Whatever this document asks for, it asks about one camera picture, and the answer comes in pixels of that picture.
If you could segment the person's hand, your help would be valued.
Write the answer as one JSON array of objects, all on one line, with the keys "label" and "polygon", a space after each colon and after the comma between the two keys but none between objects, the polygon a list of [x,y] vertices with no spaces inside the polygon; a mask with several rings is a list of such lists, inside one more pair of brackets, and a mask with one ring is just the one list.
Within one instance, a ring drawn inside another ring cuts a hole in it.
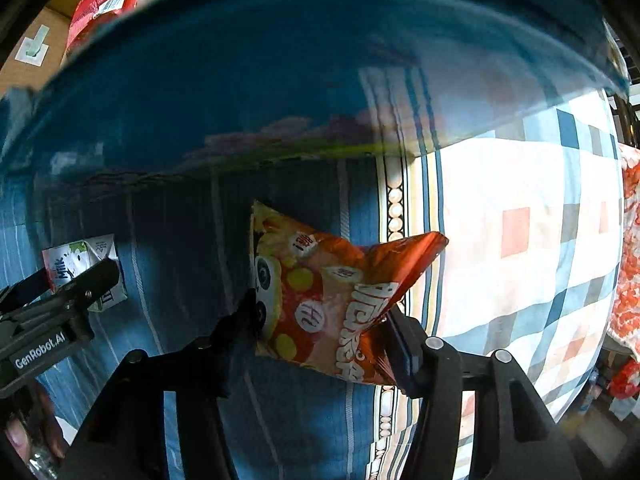
[{"label": "person's hand", "polygon": [[32,383],[32,391],[35,393],[35,404],[40,408],[42,414],[38,430],[29,430],[20,415],[11,413],[6,422],[4,433],[25,464],[32,458],[32,445],[35,442],[35,437],[44,443],[55,460],[60,462],[66,455],[68,443],[55,418],[54,404],[47,389],[40,382]]}]

